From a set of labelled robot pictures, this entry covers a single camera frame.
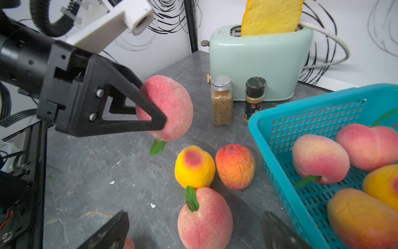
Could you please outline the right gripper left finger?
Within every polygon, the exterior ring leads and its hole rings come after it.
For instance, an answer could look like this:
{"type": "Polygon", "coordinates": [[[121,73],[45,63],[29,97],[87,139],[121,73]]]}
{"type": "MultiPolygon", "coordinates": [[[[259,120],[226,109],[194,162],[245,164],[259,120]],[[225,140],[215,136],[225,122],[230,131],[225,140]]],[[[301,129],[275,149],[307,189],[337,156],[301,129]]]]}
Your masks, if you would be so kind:
{"type": "Polygon", "coordinates": [[[78,249],[123,249],[129,225],[127,212],[121,210],[78,249]]]}

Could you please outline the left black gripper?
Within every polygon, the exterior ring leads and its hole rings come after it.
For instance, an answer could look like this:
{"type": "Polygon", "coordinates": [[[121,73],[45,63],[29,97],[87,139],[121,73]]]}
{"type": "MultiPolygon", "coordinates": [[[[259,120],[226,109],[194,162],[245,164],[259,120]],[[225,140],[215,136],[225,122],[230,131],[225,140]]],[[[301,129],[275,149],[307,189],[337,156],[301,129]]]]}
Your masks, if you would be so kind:
{"type": "Polygon", "coordinates": [[[158,131],[167,117],[141,93],[143,82],[128,67],[63,41],[52,44],[40,92],[37,117],[59,132],[89,137],[125,132],[158,131]],[[115,115],[149,120],[104,120],[106,103],[115,115]]]}

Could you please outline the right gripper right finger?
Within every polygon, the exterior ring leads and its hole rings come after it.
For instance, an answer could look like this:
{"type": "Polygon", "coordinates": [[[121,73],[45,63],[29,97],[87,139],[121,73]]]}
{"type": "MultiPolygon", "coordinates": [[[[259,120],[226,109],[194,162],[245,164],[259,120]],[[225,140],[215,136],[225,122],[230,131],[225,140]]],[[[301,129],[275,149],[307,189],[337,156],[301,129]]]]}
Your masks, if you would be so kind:
{"type": "Polygon", "coordinates": [[[308,242],[269,210],[263,215],[262,234],[267,249],[313,249],[308,242]]]}

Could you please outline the orange yellow peach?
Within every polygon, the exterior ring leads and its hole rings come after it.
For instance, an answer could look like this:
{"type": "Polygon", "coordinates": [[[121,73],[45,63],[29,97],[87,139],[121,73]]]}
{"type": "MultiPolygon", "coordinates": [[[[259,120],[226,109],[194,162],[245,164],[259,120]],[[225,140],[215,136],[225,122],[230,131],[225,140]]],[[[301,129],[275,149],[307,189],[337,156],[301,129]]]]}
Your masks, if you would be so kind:
{"type": "Polygon", "coordinates": [[[342,189],[327,206],[330,226],[352,249],[396,249],[398,213],[357,189],[342,189]]]}

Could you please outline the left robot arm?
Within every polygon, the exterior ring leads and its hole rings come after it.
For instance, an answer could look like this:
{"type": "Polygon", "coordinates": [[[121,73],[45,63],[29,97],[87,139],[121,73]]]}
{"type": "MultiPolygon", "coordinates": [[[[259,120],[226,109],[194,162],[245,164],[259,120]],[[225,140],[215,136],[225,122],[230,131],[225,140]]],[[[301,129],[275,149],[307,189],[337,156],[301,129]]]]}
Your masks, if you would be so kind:
{"type": "Polygon", "coordinates": [[[88,137],[163,129],[166,116],[127,67],[45,36],[1,13],[1,80],[39,99],[36,116],[88,137]]]}

